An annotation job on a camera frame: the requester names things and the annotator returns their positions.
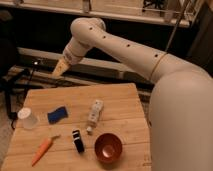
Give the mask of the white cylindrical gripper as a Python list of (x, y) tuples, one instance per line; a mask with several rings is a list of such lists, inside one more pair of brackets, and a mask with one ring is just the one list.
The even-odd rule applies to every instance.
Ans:
[(54, 77), (61, 76), (66, 72), (70, 65), (78, 64), (90, 50), (90, 46), (79, 42), (77, 39), (72, 38), (63, 50), (64, 58), (58, 60), (52, 75)]

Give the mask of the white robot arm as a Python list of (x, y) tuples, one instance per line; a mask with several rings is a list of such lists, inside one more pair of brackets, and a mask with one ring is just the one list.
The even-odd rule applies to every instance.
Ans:
[(106, 32), (100, 18), (77, 18), (53, 74), (60, 76), (92, 48), (154, 84), (150, 97), (152, 171), (213, 171), (213, 77), (164, 51)]

